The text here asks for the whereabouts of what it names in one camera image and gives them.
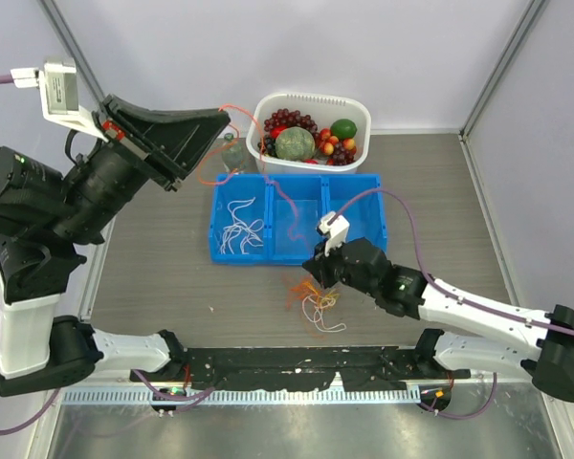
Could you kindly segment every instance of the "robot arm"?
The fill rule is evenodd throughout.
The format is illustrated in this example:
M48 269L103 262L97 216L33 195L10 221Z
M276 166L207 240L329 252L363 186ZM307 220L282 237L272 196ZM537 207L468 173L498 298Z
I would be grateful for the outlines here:
M78 105L72 62L11 74L17 87L40 91L45 119L98 141L65 176L0 146L0 394L63 387L100 370L179 377L185 350L172 333L111 335L77 317L54 317L55 307L86 261L75 244L102 244L101 230L148 180L178 190L228 114L150 111L115 96L90 113Z
M345 242L348 222L339 216L330 224L334 216L330 212L321 219L318 230L326 239L303 265L323 287L341 282L372 296L394 316L440 322L482 337L426 330L417 344L422 361L434 361L446 370L472 368L531 378L539 390L574 402L574 338L531 325L537 321L574 329L573 310L561 305L553 313L517 308L464 292L440 279L431 284L420 271L392 264L364 238ZM490 312L464 304L464 298ZM501 313L523 317L523 322L501 317Z

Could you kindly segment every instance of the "white wall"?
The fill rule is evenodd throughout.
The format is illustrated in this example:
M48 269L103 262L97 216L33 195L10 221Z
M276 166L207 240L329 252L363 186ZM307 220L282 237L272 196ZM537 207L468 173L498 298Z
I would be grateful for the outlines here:
M574 308L574 0L548 3L471 145L524 306Z
M65 52L36 3L0 2L0 75L15 67L40 67L47 55L65 55ZM82 83L79 94L81 103L92 108L92 98ZM63 172L70 164L62 154L66 134L65 129L43 120L38 91L0 86L0 145L19 150ZM79 145L87 148L89 142L78 140ZM77 311L88 268L79 269L73 276L71 288L60 305L61 313ZM27 420L40 407L43 397L44 394L33 394L0 399L0 428ZM24 457L32 433L33 427L28 427L19 434L0 437L0 457Z
M100 84L134 103L351 97L377 129L463 126L528 0L58 1Z

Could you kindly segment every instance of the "clear plastic bottle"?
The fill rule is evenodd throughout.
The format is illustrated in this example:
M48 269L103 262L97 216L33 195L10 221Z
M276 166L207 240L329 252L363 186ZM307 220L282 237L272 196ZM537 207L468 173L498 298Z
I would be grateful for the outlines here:
M223 136L223 145L227 145L231 142L233 142L233 134ZM236 142L230 148L223 150L221 152L221 159L228 172L240 174L247 168L247 155L242 142Z

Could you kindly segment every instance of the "white basket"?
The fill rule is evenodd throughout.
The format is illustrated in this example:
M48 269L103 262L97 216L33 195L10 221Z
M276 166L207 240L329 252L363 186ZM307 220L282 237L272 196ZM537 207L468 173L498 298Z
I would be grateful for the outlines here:
M355 135L356 160L349 165L325 165L285 161L264 156L262 163L257 151L259 133L252 122L249 134L247 134L247 148L255 158L257 169L260 172L263 170L266 174L354 174L367 158L372 119L367 108L358 101L321 94L274 93L266 96L257 104L254 113L255 119L262 123L280 108L286 108L290 111L299 110L302 115L310 115L317 123L319 130L330 127L335 120L342 118L355 122L357 126L357 134Z

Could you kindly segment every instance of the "blue divided tray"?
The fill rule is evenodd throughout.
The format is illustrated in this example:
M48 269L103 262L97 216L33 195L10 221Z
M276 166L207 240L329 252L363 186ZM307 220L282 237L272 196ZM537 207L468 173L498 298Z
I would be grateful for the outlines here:
M217 177L225 180L226 175ZM214 188L212 216L209 227L210 258L216 263L232 265L300 265L308 260L321 237L317 233L319 219L330 210L337 211L357 194L381 186L378 175L275 175L266 182L262 175L244 174L232 177L226 184ZM298 210L298 224L290 204L281 196L289 196ZM224 228L232 224L228 205L233 201L255 201L235 211L247 225L255 220L263 247L247 245L246 254L240 250L244 232L232 240L232 250L220 253ZM345 213L350 228L347 241L365 237L386 251L387 229L383 195L370 194Z

